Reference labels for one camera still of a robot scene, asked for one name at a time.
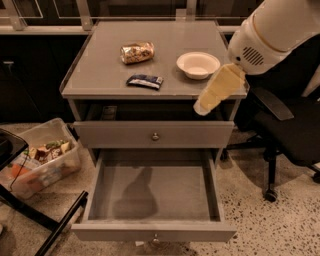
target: open drawer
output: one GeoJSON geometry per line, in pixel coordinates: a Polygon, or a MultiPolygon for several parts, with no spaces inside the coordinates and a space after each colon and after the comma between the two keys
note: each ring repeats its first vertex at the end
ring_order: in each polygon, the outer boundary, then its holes
{"type": "Polygon", "coordinates": [[[80,224],[81,240],[228,241],[206,149],[103,150],[80,224]]]}

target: chair leg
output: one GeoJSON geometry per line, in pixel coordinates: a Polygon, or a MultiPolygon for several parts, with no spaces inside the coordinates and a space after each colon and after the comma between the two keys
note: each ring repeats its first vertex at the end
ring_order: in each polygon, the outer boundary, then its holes
{"type": "Polygon", "coordinates": [[[272,146],[268,146],[263,154],[264,160],[269,163],[267,189],[264,194],[264,198],[269,202],[275,202],[278,197],[277,193],[274,190],[277,155],[277,149],[272,146]]]}

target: black chair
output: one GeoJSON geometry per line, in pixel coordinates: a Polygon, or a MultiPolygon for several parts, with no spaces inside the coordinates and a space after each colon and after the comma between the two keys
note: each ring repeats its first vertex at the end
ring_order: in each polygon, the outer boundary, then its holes
{"type": "Polygon", "coordinates": [[[316,171],[320,162],[320,86],[301,97],[320,64],[320,35],[296,48],[284,61],[262,75],[247,76],[248,96],[239,106],[235,123],[240,131],[256,136],[227,150],[265,147],[269,178],[264,197],[273,202],[276,156],[284,154],[293,164],[316,171]]]}

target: food package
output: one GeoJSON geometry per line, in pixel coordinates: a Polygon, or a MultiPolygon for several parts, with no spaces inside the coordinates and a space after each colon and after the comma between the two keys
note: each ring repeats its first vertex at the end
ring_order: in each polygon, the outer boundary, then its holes
{"type": "Polygon", "coordinates": [[[123,45],[120,49],[120,57],[124,64],[133,64],[152,59],[154,45],[151,42],[137,42],[123,45]]]}

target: terrazzo floor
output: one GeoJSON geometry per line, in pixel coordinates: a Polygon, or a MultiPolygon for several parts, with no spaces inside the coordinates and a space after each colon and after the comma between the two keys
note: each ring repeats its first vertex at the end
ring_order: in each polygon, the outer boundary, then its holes
{"type": "MultiPolygon", "coordinates": [[[[34,124],[0,125],[18,134],[34,124]]],[[[231,141],[250,134],[233,132],[231,141]]],[[[262,197],[263,150],[233,150],[217,169],[217,185],[226,222],[236,226],[237,233],[227,243],[181,242],[155,247],[150,243],[84,242],[70,231],[74,216],[47,255],[59,256],[129,256],[129,255],[320,255],[320,185],[312,181],[313,171],[292,165],[285,157],[278,159],[274,203],[262,197]]],[[[80,171],[36,193],[27,204],[60,220],[78,195],[89,191],[95,172],[88,151],[80,147],[80,171]]],[[[0,204],[1,256],[34,255],[49,235],[42,226],[0,204]]]]}

